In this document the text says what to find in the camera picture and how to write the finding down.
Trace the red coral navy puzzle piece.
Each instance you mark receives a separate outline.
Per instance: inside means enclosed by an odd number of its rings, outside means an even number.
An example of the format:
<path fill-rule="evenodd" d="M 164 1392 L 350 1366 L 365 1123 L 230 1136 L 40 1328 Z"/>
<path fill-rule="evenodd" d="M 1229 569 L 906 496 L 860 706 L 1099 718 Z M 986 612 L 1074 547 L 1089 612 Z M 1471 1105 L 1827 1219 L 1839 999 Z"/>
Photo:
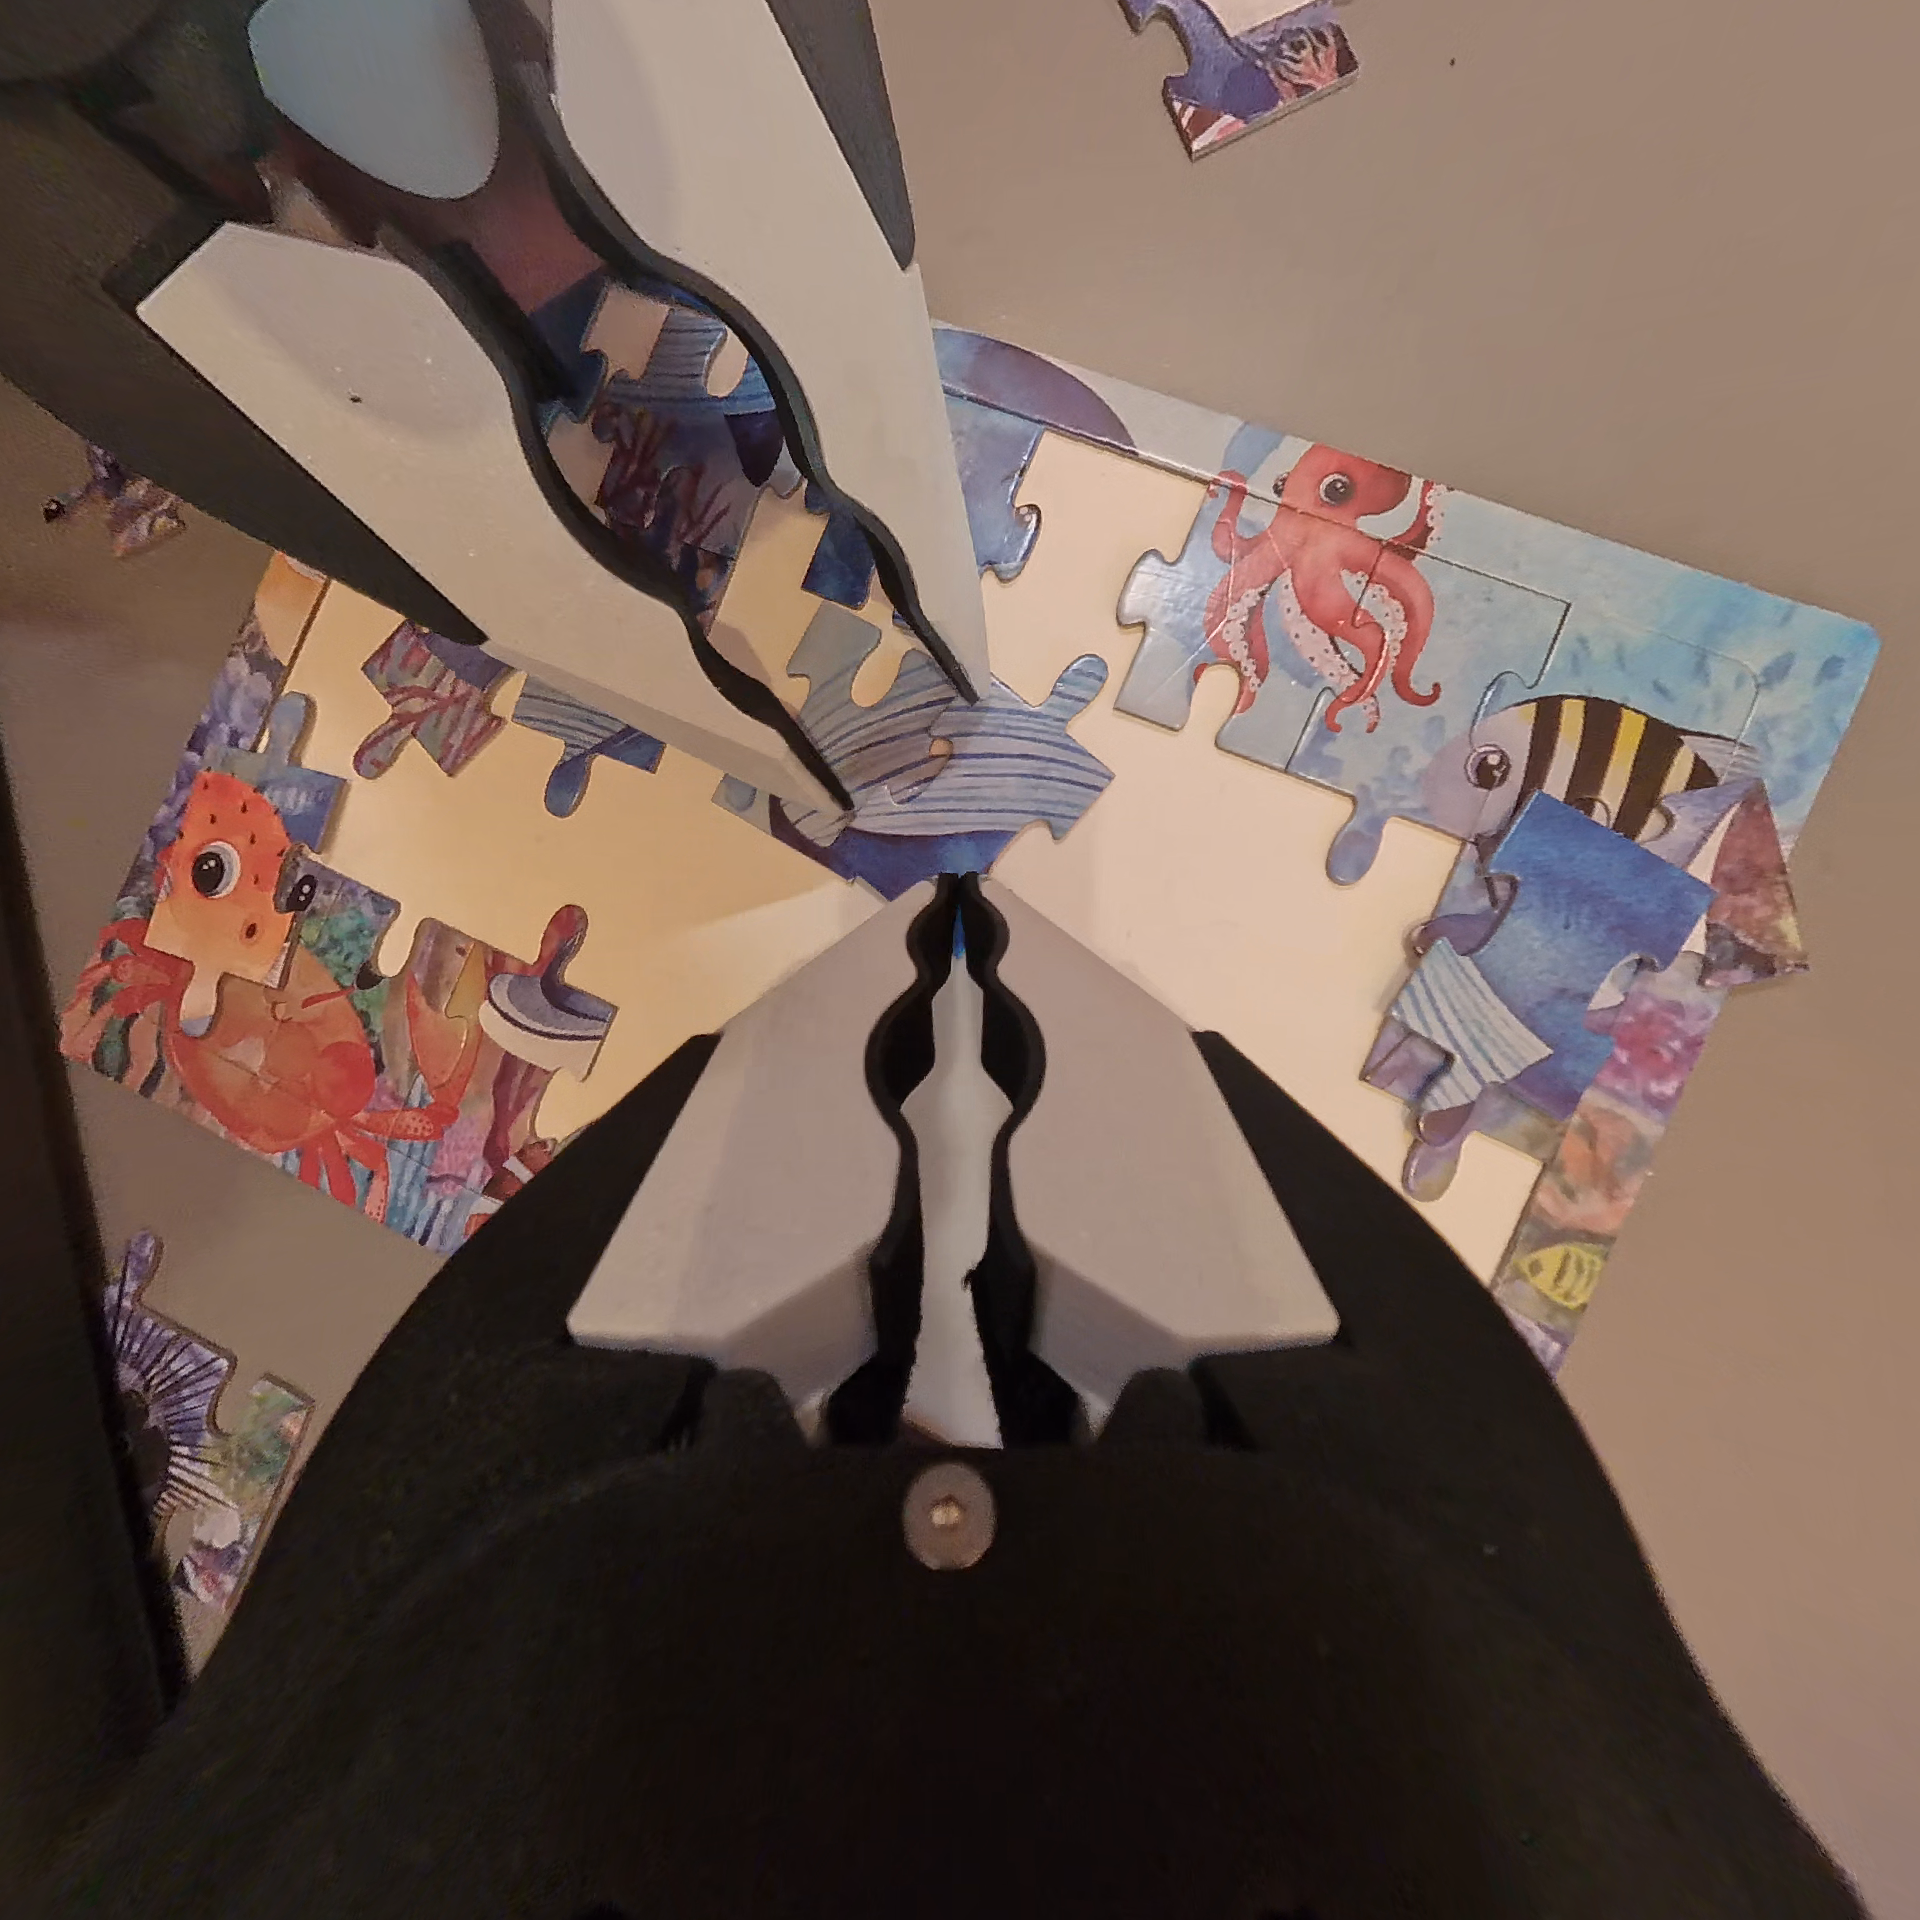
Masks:
<path fill-rule="evenodd" d="M 385 779 L 404 747 L 463 779 L 503 736 L 490 700 L 511 663 L 488 647 L 397 624 L 363 676 L 385 693 L 385 718 L 354 747 L 354 779 Z"/>

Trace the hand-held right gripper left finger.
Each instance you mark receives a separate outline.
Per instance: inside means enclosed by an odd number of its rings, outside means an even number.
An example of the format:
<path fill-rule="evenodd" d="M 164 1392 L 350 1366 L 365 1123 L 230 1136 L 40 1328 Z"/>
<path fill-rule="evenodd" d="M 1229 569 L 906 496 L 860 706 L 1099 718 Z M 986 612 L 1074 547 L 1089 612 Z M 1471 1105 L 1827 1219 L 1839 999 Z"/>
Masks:
<path fill-rule="evenodd" d="M 959 877 L 916 885 L 730 1022 L 566 1328 L 705 1353 L 897 1442 L 918 1347 L 925 1219 L 906 1091 L 930 1075 Z"/>

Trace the black perforated pad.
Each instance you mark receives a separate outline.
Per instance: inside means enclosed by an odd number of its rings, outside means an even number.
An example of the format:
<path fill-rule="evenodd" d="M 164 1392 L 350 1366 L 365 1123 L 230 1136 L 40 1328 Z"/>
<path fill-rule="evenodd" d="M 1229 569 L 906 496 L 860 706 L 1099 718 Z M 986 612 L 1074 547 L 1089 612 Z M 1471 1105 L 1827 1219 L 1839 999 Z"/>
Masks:
<path fill-rule="evenodd" d="M 146 1744 L 166 1695 L 11 784 L 0 784 L 0 1684 L 5 1784 L 45 1796 Z"/>

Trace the grey blue red-striped puzzle piece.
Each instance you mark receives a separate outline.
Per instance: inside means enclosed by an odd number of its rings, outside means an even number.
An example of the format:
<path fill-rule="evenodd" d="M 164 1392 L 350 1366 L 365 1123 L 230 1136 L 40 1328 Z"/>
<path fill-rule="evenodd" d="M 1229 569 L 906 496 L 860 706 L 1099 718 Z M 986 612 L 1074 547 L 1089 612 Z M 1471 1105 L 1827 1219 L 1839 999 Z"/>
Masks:
<path fill-rule="evenodd" d="M 1124 26 L 1166 26 L 1186 67 L 1161 107 L 1186 155 L 1209 155 L 1364 74 L 1338 0 L 1116 0 Z"/>

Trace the orange pufferfish puzzle piece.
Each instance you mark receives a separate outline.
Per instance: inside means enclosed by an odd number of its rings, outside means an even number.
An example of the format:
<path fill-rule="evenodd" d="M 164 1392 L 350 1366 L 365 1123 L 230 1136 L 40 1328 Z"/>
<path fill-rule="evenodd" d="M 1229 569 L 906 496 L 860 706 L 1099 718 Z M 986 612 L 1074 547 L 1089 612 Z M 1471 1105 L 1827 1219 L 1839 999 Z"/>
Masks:
<path fill-rule="evenodd" d="M 307 919 L 329 910 L 329 869 L 285 831 L 277 809 L 230 779 L 199 770 L 181 831 L 154 862 L 154 910 L 137 932 L 184 1039 L 207 1039 L 222 981 L 290 995 Z"/>

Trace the pale striped whale puzzle piece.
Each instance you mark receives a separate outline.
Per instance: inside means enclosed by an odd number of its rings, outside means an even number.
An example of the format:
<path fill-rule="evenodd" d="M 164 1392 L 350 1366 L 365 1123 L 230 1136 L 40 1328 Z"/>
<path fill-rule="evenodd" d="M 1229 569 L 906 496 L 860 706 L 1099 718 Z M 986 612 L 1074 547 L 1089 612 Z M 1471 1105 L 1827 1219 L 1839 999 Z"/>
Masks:
<path fill-rule="evenodd" d="M 852 809 L 918 797 L 944 770 L 930 729 L 959 700 L 952 676 L 918 647 L 899 653 L 897 685 L 875 700 L 860 700 L 852 676 L 875 647 L 875 624 L 823 605 L 791 653 L 791 676 L 811 685 L 802 736 L 823 747 Z"/>

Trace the pile of loose puzzle pieces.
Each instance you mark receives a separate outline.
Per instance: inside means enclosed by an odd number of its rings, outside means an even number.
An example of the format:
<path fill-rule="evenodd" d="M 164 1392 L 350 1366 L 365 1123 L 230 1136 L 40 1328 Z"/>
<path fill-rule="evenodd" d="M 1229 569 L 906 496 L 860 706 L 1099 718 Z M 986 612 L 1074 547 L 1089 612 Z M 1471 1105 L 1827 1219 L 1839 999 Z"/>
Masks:
<path fill-rule="evenodd" d="M 184 1636 L 216 1636 L 255 1570 L 269 1525 L 290 1494 L 311 1397 L 255 1377 L 222 1415 L 239 1361 L 150 1307 L 164 1239 L 126 1244 L 109 1284 L 112 1392 L 126 1415 L 137 1508 Z"/>

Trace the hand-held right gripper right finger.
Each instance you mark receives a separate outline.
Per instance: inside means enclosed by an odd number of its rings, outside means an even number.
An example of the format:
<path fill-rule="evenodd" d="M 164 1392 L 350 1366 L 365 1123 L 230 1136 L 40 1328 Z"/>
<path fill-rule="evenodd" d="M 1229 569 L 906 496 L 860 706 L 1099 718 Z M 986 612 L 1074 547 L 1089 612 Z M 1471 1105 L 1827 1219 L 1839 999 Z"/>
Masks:
<path fill-rule="evenodd" d="M 959 910 L 1011 1105 L 967 1265 L 1003 1442 L 1074 1442 L 1155 1366 L 1329 1344 L 1338 1307 L 1186 1022 L 986 877 Z"/>

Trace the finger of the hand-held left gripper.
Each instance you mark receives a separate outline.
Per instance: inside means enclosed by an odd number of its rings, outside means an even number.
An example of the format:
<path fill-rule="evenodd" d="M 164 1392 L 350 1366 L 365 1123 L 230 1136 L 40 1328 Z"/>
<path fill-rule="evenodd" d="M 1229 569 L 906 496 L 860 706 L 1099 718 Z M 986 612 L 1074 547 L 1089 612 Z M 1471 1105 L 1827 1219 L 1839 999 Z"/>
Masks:
<path fill-rule="evenodd" d="M 983 564 L 868 5 L 557 0 L 548 48 L 566 180 L 737 331 L 795 464 L 973 700 Z"/>
<path fill-rule="evenodd" d="M 434 261 L 216 226 L 137 316 L 500 658 L 753 790 L 843 809 L 773 685 L 566 482 L 521 344 Z"/>

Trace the blue and striped puzzle piece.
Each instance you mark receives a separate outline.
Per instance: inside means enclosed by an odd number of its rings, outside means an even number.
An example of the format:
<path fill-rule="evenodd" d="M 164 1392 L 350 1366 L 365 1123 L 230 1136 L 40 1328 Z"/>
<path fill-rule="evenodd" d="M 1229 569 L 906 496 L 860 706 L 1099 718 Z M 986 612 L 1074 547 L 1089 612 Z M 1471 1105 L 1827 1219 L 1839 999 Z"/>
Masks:
<path fill-rule="evenodd" d="M 1063 663 L 1047 700 L 992 685 L 983 700 L 952 700 L 930 729 L 930 779 L 916 797 L 885 790 L 833 831 L 829 869 L 864 877 L 875 897 L 906 897 L 925 877 L 983 877 L 1028 831 L 1063 838 L 1111 784 L 1071 736 L 1105 687 L 1105 658 Z"/>

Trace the purple seahorse loose piece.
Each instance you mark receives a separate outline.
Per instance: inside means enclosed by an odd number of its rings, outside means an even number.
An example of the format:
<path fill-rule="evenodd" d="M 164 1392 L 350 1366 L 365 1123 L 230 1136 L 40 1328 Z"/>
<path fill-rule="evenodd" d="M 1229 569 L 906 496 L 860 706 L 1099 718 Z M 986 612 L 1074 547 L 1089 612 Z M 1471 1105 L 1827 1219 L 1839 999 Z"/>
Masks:
<path fill-rule="evenodd" d="M 112 449 L 88 440 L 88 477 L 45 496 L 45 520 L 99 513 L 117 561 L 184 537 L 184 511 L 154 477 L 129 473 Z"/>

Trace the purple and navy puzzle piece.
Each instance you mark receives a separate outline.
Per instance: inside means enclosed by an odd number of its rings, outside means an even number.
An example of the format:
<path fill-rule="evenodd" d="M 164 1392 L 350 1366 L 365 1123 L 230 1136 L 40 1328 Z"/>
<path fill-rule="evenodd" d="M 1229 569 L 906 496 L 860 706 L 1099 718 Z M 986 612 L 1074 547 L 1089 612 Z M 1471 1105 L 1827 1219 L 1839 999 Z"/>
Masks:
<path fill-rule="evenodd" d="M 1808 974 L 1808 944 L 1795 919 L 1790 860 L 1767 784 L 1712 784 L 1666 797 L 1666 838 L 1651 851 L 1714 888 L 1701 914 L 1699 981 L 1756 988 Z"/>

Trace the blue whale eye puzzle piece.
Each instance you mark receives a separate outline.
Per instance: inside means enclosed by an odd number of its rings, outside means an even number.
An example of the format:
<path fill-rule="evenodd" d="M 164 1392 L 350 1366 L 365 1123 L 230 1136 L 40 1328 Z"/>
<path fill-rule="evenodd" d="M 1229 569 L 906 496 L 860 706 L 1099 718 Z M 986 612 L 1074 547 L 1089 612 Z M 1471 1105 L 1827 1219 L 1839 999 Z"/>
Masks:
<path fill-rule="evenodd" d="M 944 422 L 959 449 L 973 564 L 1011 586 L 1047 520 L 1038 511 L 1021 511 L 1021 482 L 1047 440 L 1047 422 L 973 399 L 944 399 Z"/>

